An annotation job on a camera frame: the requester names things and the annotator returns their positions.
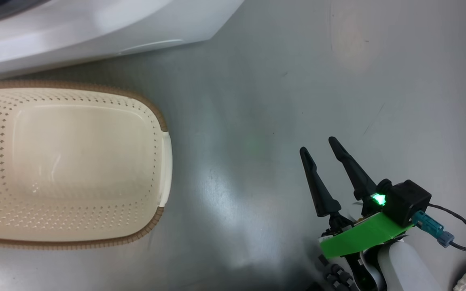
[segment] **brown woven rim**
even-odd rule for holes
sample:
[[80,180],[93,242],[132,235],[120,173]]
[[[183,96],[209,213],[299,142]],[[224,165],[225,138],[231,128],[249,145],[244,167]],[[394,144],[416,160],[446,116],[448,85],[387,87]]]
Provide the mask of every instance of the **brown woven rim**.
[[[122,90],[119,88],[113,88],[104,85],[97,84],[84,84],[76,82],[65,82],[65,81],[42,81],[42,80],[10,80],[0,81],[0,89],[11,89],[11,88],[54,88],[54,89],[74,89],[84,90],[93,92],[102,92],[125,96],[136,99],[144,105],[146,105],[157,117],[159,125],[162,131],[168,131],[165,119],[161,114],[161,111],[157,107],[148,101],[145,97],[135,92]],[[94,249],[97,247],[111,247],[113,245],[124,245],[125,243],[131,243],[138,240],[148,234],[154,226],[157,225],[159,219],[163,215],[164,207],[158,207],[154,217],[147,223],[144,228],[139,231],[130,234],[128,236],[122,236],[119,238],[112,239],[101,239],[101,240],[87,240],[87,241],[66,241],[66,242],[49,242],[49,241],[24,241],[24,240],[8,240],[0,239],[0,247],[11,247],[14,249],[28,249],[28,250],[82,250],[82,249]]]

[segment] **laundry basket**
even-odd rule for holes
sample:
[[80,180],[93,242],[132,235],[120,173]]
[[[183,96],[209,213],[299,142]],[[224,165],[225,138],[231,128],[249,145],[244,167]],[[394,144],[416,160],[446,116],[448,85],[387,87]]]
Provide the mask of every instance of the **laundry basket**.
[[0,82],[0,246],[131,243],[163,214],[172,146],[161,112],[100,85]]

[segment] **washing machine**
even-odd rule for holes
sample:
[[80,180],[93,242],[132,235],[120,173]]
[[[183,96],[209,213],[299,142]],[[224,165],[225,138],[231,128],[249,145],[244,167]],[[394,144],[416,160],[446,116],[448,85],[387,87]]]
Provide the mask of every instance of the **washing machine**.
[[211,38],[243,0],[0,0],[0,78]]

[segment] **gray surface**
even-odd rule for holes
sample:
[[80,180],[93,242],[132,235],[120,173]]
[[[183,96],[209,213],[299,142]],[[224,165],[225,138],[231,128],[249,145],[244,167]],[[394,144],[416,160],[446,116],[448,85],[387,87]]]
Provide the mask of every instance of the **gray surface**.
[[[0,290],[303,289],[327,219],[298,150],[353,202],[327,138],[379,181],[412,179],[466,217],[466,2],[248,0],[201,44],[43,72],[147,95],[165,114],[174,179],[165,214],[122,247],[0,249]],[[437,210],[456,241],[466,228]],[[407,239],[449,289],[466,253]]]

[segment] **teal connector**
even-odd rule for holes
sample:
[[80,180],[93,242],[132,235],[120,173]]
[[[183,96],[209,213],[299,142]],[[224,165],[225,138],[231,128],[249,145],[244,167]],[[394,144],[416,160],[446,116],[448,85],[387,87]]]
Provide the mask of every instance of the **teal connector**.
[[454,240],[454,236],[450,232],[445,232],[443,230],[443,225],[432,219],[423,211],[416,212],[411,222],[424,232],[434,236],[443,247],[448,247],[449,243]]

